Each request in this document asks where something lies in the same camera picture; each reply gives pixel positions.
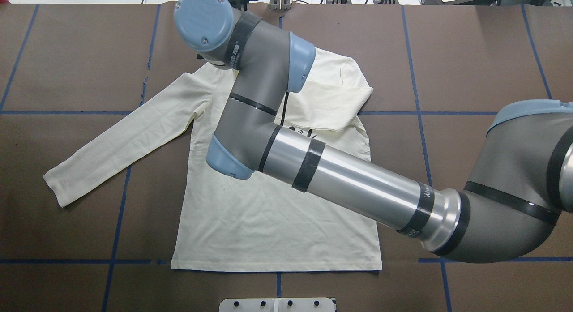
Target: aluminum tube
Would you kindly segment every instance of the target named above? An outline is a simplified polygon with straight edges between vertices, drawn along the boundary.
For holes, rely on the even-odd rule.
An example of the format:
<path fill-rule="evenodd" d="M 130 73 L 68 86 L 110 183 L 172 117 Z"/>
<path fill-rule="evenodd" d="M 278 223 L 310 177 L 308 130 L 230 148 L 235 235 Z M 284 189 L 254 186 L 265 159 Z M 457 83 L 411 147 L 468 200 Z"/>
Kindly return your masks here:
<path fill-rule="evenodd" d="M 420 198 L 418 182 L 329 146 L 308 191 L 395 230 L 406 226 Z"/>

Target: black band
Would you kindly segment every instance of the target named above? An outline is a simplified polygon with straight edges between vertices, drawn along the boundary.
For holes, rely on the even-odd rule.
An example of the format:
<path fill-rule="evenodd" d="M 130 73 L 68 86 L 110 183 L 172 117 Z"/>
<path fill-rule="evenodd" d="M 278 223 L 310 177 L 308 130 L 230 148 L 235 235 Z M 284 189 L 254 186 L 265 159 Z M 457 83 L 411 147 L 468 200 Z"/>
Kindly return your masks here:
<path fill-rule="evenodd" d="M 273 134 L 270 135 L 269 142 L 266 143 L 265 151 L 262 153 L 261 163 L 259 163 L 259 165 L 258 165 L 258 170 L 260 172 L 262 172 L 262 169 L 264 169 L 264 167 L 265 167 L 266 158 L 269 156 L 270 147 L 272 147 L 272 145 L 274 143 L 274 139 L 277 138 L 277 134 L 280 130 L 281 130 L 281 126 L 277 125 L 277 127 L 274 128 Z"/>
<path fill-rule="evenodd" d="M 229 39 L 227 51 L 225 51 L 225 58 L 223 58 L 225 65 L 239 70 L 239 62 L 243 54 L 243 49 L 245 49 L 252 30 L 257 26 L 260 20 L 261 17 L 255 16 L 251 12 L 244 12 L 239 17 L 235 29 L 231 34 L 231 38 Z"/>
<path fill-rule="evenodd" d="M 469 223 L 469 218 L 471 215 L 471 206 L 469 203 L 469 199 L 463 192 L 458 192 L 460 194 L 460 218 L 458 219 L 458 224 L 456 225 L 456 229 L 452 233 L 452 236 L 448 241 L 437 250 L 433 251 L 432 253 L 438 256 L 445 256 L 451 253 L 462 241 L 464 238 L 465 232 L 467 230 L 467 225 Z"/>
<path fill-rule="evenodd" d="M 549 164 L 547 165 L 547 194 L 549 200 L 552 204 L 555 204 L 559 208 L 564 208 L 561 202 L 561 194 L 559 192 L 559 179 L 561 178 L 561 167 L 563 167 L 563 161 L 565 160 L 565 155 L 573 143 L 573 126 L 563 134 L 563 136 L 557 142 L 551 157 L 549 158 Z"/>
<path fill-rule="evenodd" d="M 422 182 L 418 183 L 420 184 L 420 199 L 418 200 L 416 211 L 406 226 L 401 230 L 398 230 L 399 233 L 406 234 L 408 237 L 412 238 L 419 236 L 420 232 L 430 219 L 432 210 L 434 210 L 434 188 L 425 185 Z"/>
<path fill-rule="evenodd" d="M 557 219 L 559 218 L 559 214 L 556 214 L 547 208 L 543 208 L 542 206 L 536 205 L 528 200 L 523 200 L 513 194 L 490 188 L 489 186 L 467 181 L 464 190 L 486 197 L 495 202 L 499 202 L 500 204 L 523 212 L 524 214 L 532 216 L 533 218 L 539 219 L 552 226 L 557 224 Z"/>
<path fill-rule="evenodd" d="M 240 94 L 231 93 L 231 94 L 229 94 L 229 97 L 236 99 L 239 102 L 253 106 L 254 108 L 258 108 L 259 110 L 262 110 L 265 113 L 269 113 L 272 116 L 277 116 L 277 112 L 274 109 L 267 107 L 267 106 L 264 106 L 263 104 L 259 104 L 252 99 L 248 99 L 245 96 L 241 96 Z"/>
<path fill-rule="evenodd" d="M 292 187 L 298 191 L 306 192 L 308 185 L 311 183 L 312 177 L 315 175 L 316 168 L 321 160 L 322 152 L 326 144 L 317 139 L 311 139 L 311 144 L 308 146 L 307 155 L 305 155 L 303 164 L 300 165 L 299 172 L 295 180 L 292 182 Z"/>

